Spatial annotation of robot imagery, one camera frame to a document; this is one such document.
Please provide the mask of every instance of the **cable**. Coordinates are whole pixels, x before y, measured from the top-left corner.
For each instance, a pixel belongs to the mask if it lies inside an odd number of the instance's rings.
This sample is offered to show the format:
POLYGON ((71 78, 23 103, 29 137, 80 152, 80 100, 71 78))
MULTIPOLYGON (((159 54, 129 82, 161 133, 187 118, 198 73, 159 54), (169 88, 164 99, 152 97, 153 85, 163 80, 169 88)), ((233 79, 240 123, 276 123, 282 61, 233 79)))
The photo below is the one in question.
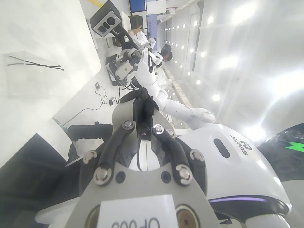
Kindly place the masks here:
POLYGON ((140 130, 140 136, 138 139, 138 145, 137 145, 137 152, 136 152, 136 163, 137 163, 137 168, 142 171, 142 169, 140 168, 140 164, 139 164, 139 148, 140 148, 140 142, 141 142, 141 137, 142 137, 142 131, 143 131, 143 125, 141 126, 141 130, 140 130))
MULTIPOLYGON (((20 65, 20 63, 8 64, 7 66, 12 66, 12 65, 20 65)), ((62 71, 64 71, 64 69, 60 68, 60 65, 58 65, 58 67, 47 66, 47 65, 42 65, 42 64, 21 64, 21 65, 42 66, 42 67, 46 67, 46 68, 51 68, 51 69, 56 69, 56 70, 62 70, 62 71)))
MULTIPOLYGON (((13 57, 13 56, 10 56, 10 55, 9 55, 9 57, 14 58, 14 59, 17 59, 17 60, 20 60, 20 61, 23 61, 23 62, 27 62, 28 64, 26 64, 26 65, 37 65, 37 66, 43 66, 43 67, 47 67, 47 68, 53 68, 53 69, 64 70, 64 69, 60 68, 60 67, 61 67, 60 65, 57 65, 57 66, 43 65, 43 64, 37 64, 37 63, 34 63, 34 62, 30 62, 30 61, 27 61, 27 60, 23 60, 23 59, 20 59, 20 58, 18 58, 18 57, 13 57)), ((20 64, 20 63, 8 64, 7 66, 16 65, 16 64, 20 64)))
POLYGON ((73 116, 69 121, 67 121, 63 126, 65 126, 68 122, 70 122, 71 120, 73 120, 76 116, 78 116, 81 112, 85 111, 86 109, 90 109, 90 110, 99 110, 101 108, 101 106, 103 104, 107 104, 108 103, 108 97, 105 95, 105 89, 104 89, 104 95, 103 95, 103 101, 102 101, 102 96, 99 93, 96 93, 97 89, 95 90, 95 94, 100 95, 100 100, 101 100, 101 105, 99 106, 99 108, 97 109, 91 109, 91 108, 85 108, 82 111, 80 111, 79 113, 77 113, 75 116, 73 116))
POLYGON ((148 66, 149 66, 149 72, 152 73, 153 72, 153 61, 152 61, 152 56, 150 56, 150 51, 148 54, 148 66))
POLYGON ((146 162, 147 162, 147 170, 148 170, 148 142, 146 141, 146 162))

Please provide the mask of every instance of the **black cable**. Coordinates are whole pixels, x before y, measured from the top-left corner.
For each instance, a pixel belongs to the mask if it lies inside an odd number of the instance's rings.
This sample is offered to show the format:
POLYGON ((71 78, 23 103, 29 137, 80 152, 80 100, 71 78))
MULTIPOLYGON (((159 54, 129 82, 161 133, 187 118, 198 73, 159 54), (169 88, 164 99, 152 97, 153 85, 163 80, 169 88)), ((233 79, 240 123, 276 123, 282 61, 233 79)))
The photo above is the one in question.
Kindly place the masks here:
MULTIPOLYGON (((23 61, 23 62, 27 62, 28 64, 25 64, 25 65, 36 65, 36 66, 42 66, 42 67, 47 67, 47 68, 52 68, 52 69, 58 69, 58 70, 64 70, 61 68, 60 65, 57 65, 57 66, 52 66, 52 65, 43 65, 43 64, 37 64, 37 63, 34 63, 34 62, 30 62, 30 61, 27 61, 27 60, 23 60, 23 59, 20 59, 18 57, 13 57, 13 56, 10 56, 9 57, 11 58, 14 58, 14 59, 17 59, 17 60, 20 60, 20 61, 23 61)), ((11 65, 17 65, 17 64, 24 64, 24 63, 15 63, 15 64, 8 64, 7 66, 11 66, 11 65)))
POLYGON ((149 66, 149 72, 152 73, 153 72, 153 61, 152 61, 152 57, 150 56, 150 54, 148 54, 148 66, 149 66))
POLYGON ((133 90, 133 89, 129 89, 128 87, 126 87, 125 85, 123 85, 123 87, 125 87, 125 89, 128 89, 128 90, 133 90))
POLYGON ((140 136, 138 139, 138 145, 137 145, 137 152, 136 152, 136 163, 137 163, 137 168, 142 171, 142 169, 140 168, 140 164, 139 164, 139 148, 140 148, 140 142, 141 142, 141 137, 142 137, 142 131, 143 131, 143 125, 141 126, 141 130, 140 130, 140 136))
POLYGON ((91 108, 85 108, 82 111, 80 111, 79 113, 77 113, 75 116, 73 116, 69 121, 67 121, 63 126, 65 126, 68 122, 70 122, 71 120, 73 120, 76 116, 78 116, 81 112, 85 111, 86 109, 90 109, 90 110, 99 110, 101 108, 101 106, 103 104, 107 104, 108 103, 108 97, 105 95, 105 89, 104 89, 104 95, 103 95, 103 101, 102 101, 102 96, 99 93, 96 93, 97 89, 95 90, 95 94, 100 95, 100 100, 101 100, 101 105, 99 106, 99 108, 97 109, 91 109, 91 108))
MULTIPOLYGON (((12 66, 12 65, 20 65, 20 63, 8 64, 7 66, 12 66)), ((60 68, 60 65, 59 65, 59 67, 53 67, 53 66, 42 65, 42 64, 21 64, 21 65, 34 65, 34 66, 42 66, 42 67, 57 69, 57 70, 62 70, 62 71, 64 70, 63 68, 60 68)))
POLYGON ((148 170, 148 143, 146 142, 146 162, 147 162, 147 170, 148 170))
POLYGON ((117 101, 117 99, 115 98, 115 100, 116 100, 117 103, 119 103, 119 100, 120 100, 120 86, 118 86, 118 88, 119 88, 118 101, 117 101))

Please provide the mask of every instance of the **ceiling light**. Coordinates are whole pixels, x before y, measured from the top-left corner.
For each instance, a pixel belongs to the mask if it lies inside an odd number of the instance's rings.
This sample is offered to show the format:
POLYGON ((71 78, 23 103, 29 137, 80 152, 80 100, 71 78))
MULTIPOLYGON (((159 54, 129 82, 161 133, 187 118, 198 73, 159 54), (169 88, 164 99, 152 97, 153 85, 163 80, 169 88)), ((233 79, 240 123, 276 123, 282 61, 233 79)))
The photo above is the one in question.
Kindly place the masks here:
POLYGON ((220 100, 220 96, 219 95, 214 95, 213 97, 212 97, 212 99, 214 100, 214 101, 218 101, 218 100, 220 100))
POLYGON ((235 56, 226 57, 222 60, 220 64, 221 69, 236 67, 238 64, 238 59, 235 56))
POLYGON ((256 8, 256 4, 252 2, 235 9, 232 16, 233 23, 238 24, 248 19, 254 14, 256 8))
POLYGON ((254 142, 266 137, 265 131, 259 125, 253 125, 245 128, 244 134, 254 142))
POLYGON ((275 96, 282 97, 304 88, 304 71, 283 74, 271 81, 275 96))
POLYGON ((208 24, 213 23, 213 16, 210 16, 210 17, 208 18, 207 23, 208 23, 208 24))

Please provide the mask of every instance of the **screw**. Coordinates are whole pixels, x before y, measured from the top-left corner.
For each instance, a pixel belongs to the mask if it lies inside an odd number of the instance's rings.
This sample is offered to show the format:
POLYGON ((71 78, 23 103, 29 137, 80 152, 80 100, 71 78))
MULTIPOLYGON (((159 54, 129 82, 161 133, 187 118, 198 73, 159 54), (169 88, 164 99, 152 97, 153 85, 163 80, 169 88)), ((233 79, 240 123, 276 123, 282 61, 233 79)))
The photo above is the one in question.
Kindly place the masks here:
POLYGON ((125 125, 125 128, 131 128, 133 123, 131 121, 126 121, 124 125, 125 125))
POLYGON ((183 185, 189 185, 192 181, 193 175, 192 171, 187 165, 178 164, 176 166, 176 170, 178 171, 178 175, 180 176, 180 183, 183 185))
POLYGON ((153 128, 155 129, 155 132, 158 135, 160 135, 160 134, 162 134, 164 132, 164 128, 160 124, 154 125, 153 128))
POLYGON ((97 158, 97 152, 92 150, 92 151, 88 151, 84 156, 83 156, 83 163, 84 164, 88 164, 89 161, 92 159, 92 158, 97 158))
POLYGON ((112 175, 112 169, 104 169, 101 167, 98 167, 93 176, 93 180, 97 185, 104 185, 106 182, 109 181, 112 175))
POLYGON ((201 158, 202 158, 202 154, 200 153, 200 152, 194 152, 194 157, 195 157, 195 159, 197 159, 197 160, 201 160, 201 158))
POLYGON ((190 157, 192 160, 200 160, 201 162, 204 162, 204 156, 203 154, 196 149, 193 149, 192 151, 190 151, 190 157))
POLYGON ((170 135, 170 137, 172 137, 173 139, 175 138, 175 134, 174 134, 173 130, 167 129, 167 132, 170 135))
POLYGON ((190 177, 190 174, 186 168, 182 168, 178 173, 179 176, 184 180, 187 180, 190 177))

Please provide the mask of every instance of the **white robot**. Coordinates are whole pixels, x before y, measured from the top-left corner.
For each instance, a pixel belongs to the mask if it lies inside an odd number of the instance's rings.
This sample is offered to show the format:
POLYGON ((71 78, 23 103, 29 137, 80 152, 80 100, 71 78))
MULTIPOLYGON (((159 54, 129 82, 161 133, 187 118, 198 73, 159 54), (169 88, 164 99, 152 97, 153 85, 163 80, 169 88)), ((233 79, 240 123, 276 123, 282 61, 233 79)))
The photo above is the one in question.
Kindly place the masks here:
MULTIPOLYGON (((124 30, 117 27, 120 21, 115 6, 108 1, 93 16, 91 25, 101 36, 112 32, 124 38, 127 34, 122 34, 124 30)), ((291 204, 268 160, 239 133, 213 124, 208 111, 198 109, 193 113, 195 109, 168 100, 167 94, 154 86, 156 80, 150 75, 153 72, 149 72, 149 62, 142 62, 152 57, 157 63, 158 54, 148 51, 153 42, 139 36, 136 41, 128 39, 137 46, 124 49, 115 62, 109 64, 116 67, 113 75, 127 86, 134 72, 140 84, 148 85, 148 92, 153 95, 159 110, 183 119, 196 130, 177 138, 157 109, 147 114, 147 98, 119 103, 112 117, 111 138, 95 151, 89 151, 82 160, 81 196, 65 227, 110 227, 111 224, 105 226, 102 220, 100 203, 106 200, 171 194, 179 228, 219 227, 218 220, 227 218, 236 219, 247 228, 289 228, 284 217, 290 213, 291 204), (192 121, 192 115, 198 119, 192 121), (151 132, 151 148, 158 157, 160 168, 148 172, 132 171, 128 169, 128 157, 134 155, 141 131, 146 127, 151 132)), ((117 220, 112 228, 131 227, 134 222, 132 219, 117 220)), ((157 227, 162 227, 162 223, 157 221, 157 227)))
MULTIPOLYGON (((110 28, 105 33, 110 32, 111 29, 113 31, 120 22, 119 17, 113 16, 113 14, 110 12, 113 23, 116 23, 111 27, 110 24, 107 24, 110 28)), ((106 29, 106 27, 101 26, 105 22, 96 23, 97 16, 100 16, 98 12, 91 18, 92 28, 100 36, 105 36, 105 33, 100 31, 106 29)), ((147 89, 160 111, 186 122, 192 129, 200 128, 205 123, 215 122, 215 116, 210 111, 204 108, 189 108, 184 104, 170 100, 167 92, 158 86, 153 65, 159 65, 167 53, 152 52, 156 43, 154 39, 148 40, 143 32, 137 33, 132 38, 128 34, 122 35, 122 33, 117 35, 117 38, 121 39, 122 42, 122 52, 120 55, 110 58, 106 63, 108 71, 120 85, 129 87, 133 79, 136 78, 137 83, 147 89)))

